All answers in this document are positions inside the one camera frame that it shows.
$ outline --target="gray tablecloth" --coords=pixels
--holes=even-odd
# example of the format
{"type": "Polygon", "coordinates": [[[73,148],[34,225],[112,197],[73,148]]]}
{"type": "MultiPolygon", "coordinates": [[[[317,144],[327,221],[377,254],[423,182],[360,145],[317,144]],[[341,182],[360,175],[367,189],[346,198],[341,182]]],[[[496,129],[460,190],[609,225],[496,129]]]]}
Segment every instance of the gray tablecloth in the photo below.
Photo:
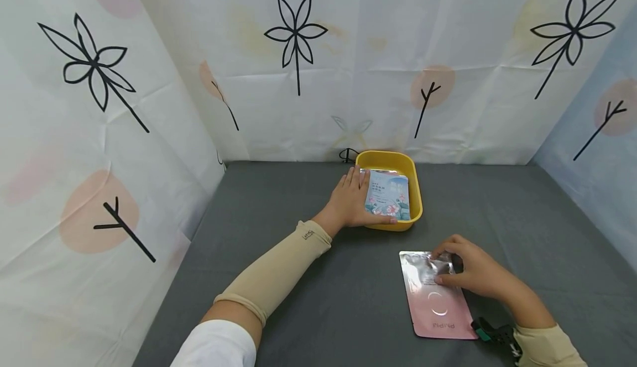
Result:
{"type": "MultiPolygon", "coordinates": [[[[419,338],[398,252],[453,233],[533,287],[590,366],[637,363],[637,277],[539,167],[419,165],[422,218],[404,233],[344,229],[265,327],[257,366],[512,366],[480,341],[419,338]]],[[[310,219],[338,163],[235,162],[211,201],[134,366],[168,366],[213,298],[310,219]]],[[[474,318],[511,322],[465,292],[474,318]]]]}

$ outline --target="yellow plastic tray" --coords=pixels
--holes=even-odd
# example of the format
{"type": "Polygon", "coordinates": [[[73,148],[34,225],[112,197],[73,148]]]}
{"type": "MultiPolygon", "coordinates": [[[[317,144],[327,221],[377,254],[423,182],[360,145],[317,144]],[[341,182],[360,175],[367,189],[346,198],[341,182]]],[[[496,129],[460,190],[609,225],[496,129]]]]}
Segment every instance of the yellow plastic tray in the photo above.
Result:
{"type": "Polygon", "coordinates": [[[398,221],[397,224],[375,224],[367,226],[370,229],[389,230],[390,232],[404,232],[422,216],[422,198],[416,166],[409,156],[403,153],[382,150],[367,150],[356,157],[356,164],[362,169],[395,170],[409,179],[409,221],[398,221]]]}

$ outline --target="right hand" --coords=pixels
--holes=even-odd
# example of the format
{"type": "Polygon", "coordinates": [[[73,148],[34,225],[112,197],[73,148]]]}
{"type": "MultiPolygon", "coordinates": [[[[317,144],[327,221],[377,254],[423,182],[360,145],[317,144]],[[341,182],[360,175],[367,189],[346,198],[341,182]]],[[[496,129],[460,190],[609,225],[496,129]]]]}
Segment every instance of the right hand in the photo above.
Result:
{"type": "Polygon", "coordinates": [[[431,258],[436,259],[444,251],[462,258],[464,271],[455,275],[436,276],[437,284],[461,287],[499,301],[504,301],[511,292],[524,285],[483,249],[460,234],[443,241],[432,251],[431,258]]]}

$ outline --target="wrist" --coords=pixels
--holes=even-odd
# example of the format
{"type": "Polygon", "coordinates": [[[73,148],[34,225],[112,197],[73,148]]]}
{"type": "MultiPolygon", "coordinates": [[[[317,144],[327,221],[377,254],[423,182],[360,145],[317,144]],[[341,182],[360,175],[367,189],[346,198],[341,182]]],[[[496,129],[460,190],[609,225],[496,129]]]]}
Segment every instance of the wrist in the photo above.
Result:
{"type": "Polygon", "coordinates": [[[323,228],[331,238],[334,238],[339,230],[345,226],[344,220],[340,217],[338,211],[329,203],[312,218],[312,221],[323,228]]]}
{"type": "Polygon", "coordinates": [[[524,298],[528,296],[529,291],[532,292],[531,288],[529,288],[527,284],[508,271],[506,277],[502,279],[502,285],[500,288],[502,288],[502,290],[495,299],[502,302],[507,307],[514,305],[521,297],[524,298]]]}

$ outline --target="white backdrop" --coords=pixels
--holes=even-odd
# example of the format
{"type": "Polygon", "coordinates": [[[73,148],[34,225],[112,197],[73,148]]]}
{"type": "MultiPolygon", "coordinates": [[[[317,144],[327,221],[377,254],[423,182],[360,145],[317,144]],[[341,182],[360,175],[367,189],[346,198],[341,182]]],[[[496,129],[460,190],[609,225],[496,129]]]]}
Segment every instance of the white backdrop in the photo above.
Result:
{"type": "Polygon", "coordinates": [[[301,96],[293,41],[284,56],[291,33],[264,36],[294,25],[302,0],[285,1],[292,12],[282,3],[281,18],[278,0],[143,0],[193,95],[211,83],[197,83],[199,64],[214,74],[239,130],[215,90],[196,103],[226,159],[336,159],[351,146],[416,161],[526,163],[614,35],[595,20],[619,26],[636,0],[586,0],[586,10],[573,0],[569,20],[587,38],[561,36],[565,25],[538,29],[553,38],[531,32],[566,23],[569,0],[311,0],[297,29],[307,18],[327,32],[299,30],[311,48],[309,57],[297,39],[307,57],[300,50],[301,96]],[[430,89],[423,111],[420,90],[430,89]]]}
{"type": "Polygon", "coordinates": [[[0,19],[0,364],[129,366],[223,166],[139,0],[0,19]]]}
{"type": "Polygon", "coordinates": [[[635,271],[636,39],[637,6],[534,158],[635,271]]]}

